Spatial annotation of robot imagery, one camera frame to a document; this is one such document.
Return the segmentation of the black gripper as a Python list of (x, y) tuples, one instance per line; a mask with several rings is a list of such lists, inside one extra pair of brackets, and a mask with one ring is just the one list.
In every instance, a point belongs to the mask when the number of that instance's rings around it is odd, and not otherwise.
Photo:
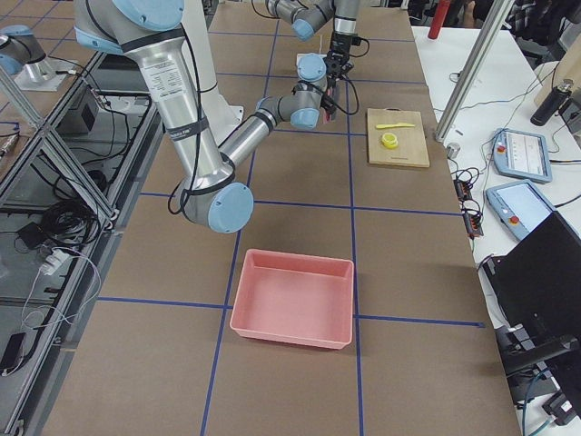
[(330, 39), (330, 49), (324, 58), (328, 80), (337, 76), (337, 60), (334, 55), (341, 55), (338, 67), (338, 78), (348, 76), (354, 64), (350, 61), (350, 49), (353, 45), (360, 46), (361, 38), (357, 34), (343, 34), (333, 31)]

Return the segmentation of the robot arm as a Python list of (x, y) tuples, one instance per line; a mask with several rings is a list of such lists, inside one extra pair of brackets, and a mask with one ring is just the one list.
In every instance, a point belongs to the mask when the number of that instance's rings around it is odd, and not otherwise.
[(308, 41), (324, 25), (332, 22), (330, 48), (324, 57), (328, 85), (334, 86), (346, 78), (353, 68), (350, 49), (362, 42), (356, 30), (360, 1), (328, 0), (301, 5), (298, 1), (274, 0), (266, 1), (265, 6), (270, 16), (290, 24), (301, 41)]
[(202, 70), (211, 65), (200, 1), (76, 1), (77, 42), (124, 55), (139, 67), (185, 176), (176, 213), (216, 233), (236, 233), (251, 219), (251, 189), (235, 180), (238, 165), (281, 123), (314, 128), (334, 78), (327, 58), (306, 54), (292, 92), (264, 98), (221, 143), (202, 103)]

